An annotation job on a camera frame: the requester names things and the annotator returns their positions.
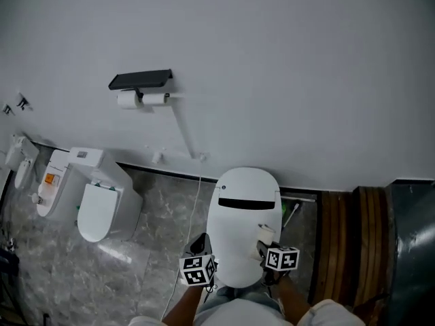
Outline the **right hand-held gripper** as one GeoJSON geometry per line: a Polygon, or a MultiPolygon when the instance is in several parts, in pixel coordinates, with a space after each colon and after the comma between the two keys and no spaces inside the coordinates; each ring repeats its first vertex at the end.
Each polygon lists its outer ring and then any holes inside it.
{"type": "Polygon", "coordinates": [[[300,250],[295,247],[269,248],[264,242],[256,243],[257,260],[262,261],[263,283],[266,286],[277,285],[282,277],[298,268],[300,250]]]}

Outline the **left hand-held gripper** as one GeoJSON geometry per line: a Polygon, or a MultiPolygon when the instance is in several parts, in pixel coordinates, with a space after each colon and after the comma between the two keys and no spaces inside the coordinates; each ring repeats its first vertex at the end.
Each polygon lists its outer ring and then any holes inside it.
{"type": "Polygon", "coordinates": [[[185,253],[179,259],[179,269],[189,287],[212,287],[217,270],[208,233],[195,236],[185,245],[185,253]]]}

